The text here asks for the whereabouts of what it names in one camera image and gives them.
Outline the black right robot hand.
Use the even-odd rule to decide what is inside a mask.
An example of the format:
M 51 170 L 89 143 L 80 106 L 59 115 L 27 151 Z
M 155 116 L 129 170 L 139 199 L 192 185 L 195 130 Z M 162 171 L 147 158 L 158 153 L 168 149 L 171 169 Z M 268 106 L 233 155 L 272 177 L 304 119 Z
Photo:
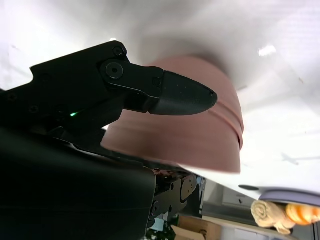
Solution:
M 194 174 L 101 146 L 123 110 L 190 116 L 217 94 L 188 77 L 130 63 L 119 41 L 31 68 L 0 92 L 0 237 L 140 240 L 197 192 Z

